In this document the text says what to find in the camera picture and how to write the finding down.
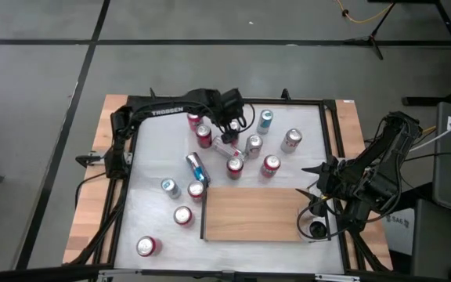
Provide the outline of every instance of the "white table surface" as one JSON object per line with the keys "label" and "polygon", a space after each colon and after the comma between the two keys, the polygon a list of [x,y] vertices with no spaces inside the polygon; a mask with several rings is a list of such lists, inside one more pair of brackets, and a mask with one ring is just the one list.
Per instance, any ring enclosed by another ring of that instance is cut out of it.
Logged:
{"label": "white table surface", "polygon": [[[255,105],[256,120],[240,135],[239,148],[255,133],[258,115],[269,108],[274,118],[269,133],[263,136],[260,157],[247,160],[240,179],[226,176],[226,159],[213,149],[201,149],[194,132],[189,130],[185,114],[145,120],[139,129],[132,174],[117,246],[115,267],[118,269],[158,270],[233,270],[252,273],[334,273],[344,272],[339,241],[241,242],[205,241],[200,239],[201,204],[191,201],[186,192],[193,174],[185,156],[197,152],[211,176],[211,186],[305,188],[318,179],[301,168],[320,165],[326,160],[323,131],[317,106]],[[251,108],[245,107],[250,123]],[[220,133],[212,127],[213,136]],[[285,154],[280,144],[288,129],[298,128],[303,140],[293,154]],[[264,157],[275,154],[281,167],[271,179],[259,174]],[[182,189],[182,196],[172,200],[161,189],[163,178],[171,177]],[[188,206],[196,216],[193,226],[183,229],[173,221],[173,211]],[[335,218],[329,215],[330,230],[337,230]],[[142,258],[135,249],[138,239],[152,236],[163,243],[161,253]]]}

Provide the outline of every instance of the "wooden table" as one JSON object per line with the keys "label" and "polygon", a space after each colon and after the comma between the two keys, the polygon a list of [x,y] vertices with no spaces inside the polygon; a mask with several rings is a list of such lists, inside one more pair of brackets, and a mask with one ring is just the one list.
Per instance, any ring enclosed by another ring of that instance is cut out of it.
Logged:
{"label": "wooden table", "polygon": [[[117,110],[122,105],[126,104],[128,96],[126,95],[107,95],[103,104],[102,113],[100,115],[99,124],[95,139],[93,141],[92,150],[105,152],[111,145],[112,135],[110,129],[110,114]],[[344,145],[344,152],[346,157],[356,157],[364,149],[363,135],[359,125],[358,113],[353,101],[350,100],[336,100],[338,122],[341,128],[341,137]],[[330,132],[330,145],[332,152],[337,152],[337,143],[334,134],[334,127],[330,111],[327,111],[327,121]],[[86,169],[85,178],[97,175],[104,172],[102,165],[89,166]],[[66,250],[63,256],[64,262],[69,262],[75,259],[81,250],[93,238],[99,228],[103,207],[106,201],[106,192],[109,184],[109,179],[99,177],[93,179],[83,185],[78,201],[78,207],[74,214],[74,220],[70,229],[69,240],[67,242]],[[114,203],[117,200],[121,185],[118,185],[114,192]],[[372,213],[371,218],[376,217],[377,214]],[[385,239],[384,228],[380,221],[369,223],[361,235],[365,242],[369,245],[372,252],[380,259],[380,261],[392,269],[391,258],[389,257],[389,250],[387,241]],[[110,248],[110,239],[112,236],[112,227],[110,232],[106,235],[103,243],[103,253],[100,257],[101,262],[107,261],[107,253]],[[351,237],[346,233],[346,240],[348,245],[349,258],[352,269],[357,269],[354,245]]]}

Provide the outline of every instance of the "soda can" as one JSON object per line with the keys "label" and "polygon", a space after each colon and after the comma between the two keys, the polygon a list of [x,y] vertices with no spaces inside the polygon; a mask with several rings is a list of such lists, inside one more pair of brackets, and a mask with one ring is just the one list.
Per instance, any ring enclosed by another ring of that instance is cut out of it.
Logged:
{"label": "soda can", "polygon": [[238,179],[241,177],[243,171],[243,160],[239,157],[231,157],[227,161],[227,176],[231,179]]}
{"label": "soda can", "polygon": [[302,133],[298,129],[292,128],[285,135],[281,143],[281,150],[287,154],[293,153],[301,141]]}
{"label": "soda can", "polygon": [[160,240],[151,236],[144,236],[137,242],[137,253],[142,257],[157,255],[162,247],[163,244]]}
{"label": "soda can", "polygon": [[173,179],[163,179],[163,181],[161,181],[161,188],[163,188],[164,192],[172,199],[180,197],[180,188]]}
{"label": "soda can", "polygon": [[267,134],[269,126],[271,126],[272,118],[274,118],[272,110],[263,110],[258,119],[257,132],[260,134]]}
{"label": "soda can", "polygon": [[207,125],[198,125],[196,128],[197,144],[201,148],[209,148],[211,146],[211,129]]}
{"label": "soda can", "polygon": [[206,168],[204,168],[200,157],[194,152],[186,156],[186,161],[193,171],[194,178],[196,178],[197,181],[201,181],[205,187],[207,187],[211,181],[211,178]]}
{"label": "soda can", "polygon": [[197,114],[187,114],[187,122],[191,130],[195,132],[196,128],[203,123],[203,119]]}
{"label": "soda can", "polygon": [[191,198],[196,201],[200,202],[203,200],[203,194],[204,194],[204,185],[200,181],[192,181],[189,183],[189,186],[187,187],[187,193],[191,196]]}
{"label": "soda can", "polygon": [[262,145],[264,142],[262,141],[262,138],[258,135],[251,135],[247,139],[247,145],[244,149],[245,154],[247,155],[248,159],[256,159],[258,155],[260,154],[260,149],[262,148]]}
{"label": "soda can", "polygon": [[[238,121],[231,121],[229,126],[231,127],[232,130],[236,130],[237,132],[239,132],[241,130],[241,126]],[[231,142],[231,145],[237,146],[239,140],[240,140],[240,135],[238,134],[238,135],[236,135],[236,138],[233,139],[233,141]]]}
{"label": "soda can", "polygon": [[173,212],[173,220],[175,220],[175,223],[179,224],[180,226],[191,226],[194,222],[193,213],[186,206],[178,207]]}
{"label": "soda can", "polygon": [[245,154],[238,148],[230,146],[229,144],[224,144],[219,136],[213,138],[212,142],[213,148],[224,157],[240,157],[244,160]]}
{"label": "soda can", "polygon": [[260,168],[260,171],[264,177],[273,177],[281,166],[280,159],[275,155],[269,155],[265,157],[264,162]]}

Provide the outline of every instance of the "yellow cable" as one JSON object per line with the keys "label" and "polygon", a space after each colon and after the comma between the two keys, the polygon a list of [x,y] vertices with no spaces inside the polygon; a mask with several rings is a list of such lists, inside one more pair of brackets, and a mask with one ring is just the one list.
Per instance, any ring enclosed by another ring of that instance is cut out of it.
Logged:
{"label": "yellow cable", "polygon": [[431,126],[430,128],[426,128],[422,131],[422,134],[431,133],[432,131],[436,130],[435,126]]}
{"label": "yellow cable", "polygon": [[[342,12],[344,12],[344,6],[342,5],[342,2],[341,2],[341,0],[337,0],[337,3],[338,3],[338,5],[341,7],[341,11]],[[367,23],[367,22],[369,22],[369,21],[371,21],[371,20],[375,20],[376,18],[378,18],[380,15],[382,15],[383,13],[386,13],[388,10],[389,10],[389,8],[391,8],[391,6],[392,6],[392,4],[390,4],[389,6],[387,6],[385,9],[383,9],[380,13],[378,13],[377,15],[375,15],[375,16],[372,16],[371,18],[369,18],[369,19],[366,19],[366,20],[355,20],[355,19],[353,19],[353,18],[351,18],[351,16],[349,16],[349,13],[346,13],[345,14],[345,16],[350,20],[350,21],[352,21],[353,23],[355,23],[355,24],[364,24],[364,23]]]}

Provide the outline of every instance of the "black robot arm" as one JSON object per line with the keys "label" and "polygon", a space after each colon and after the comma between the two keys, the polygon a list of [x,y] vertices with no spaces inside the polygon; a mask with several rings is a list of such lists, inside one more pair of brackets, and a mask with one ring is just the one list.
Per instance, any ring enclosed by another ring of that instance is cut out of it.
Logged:
{"label": "black robot arm", "polygon": [[146,118],[182,112],[208,117],[220,128],[224,143],[230,143],[237,135],[230,122],[237,119],[246,127],[243,114],[244,101],[238,89],[221,94],[215,89],[194,89],[179,97],[156,97],[150,90],[152,100],[136,110],[122,106],[110,115],[113,143],[105,156],[106,177],[126,179],[129,167],[124,159],[124,145]]}
{"label": "black robot arm", "polygon": [[319,174],[322,194],[347,202],[338,217],[343,226],[360,232],[371,211],[386,215],[401,194],[399,169],[422,129],[419,121],[401,112],[386,116],[382,133],[355,159],[333,158],[315,168],[302,170]]}

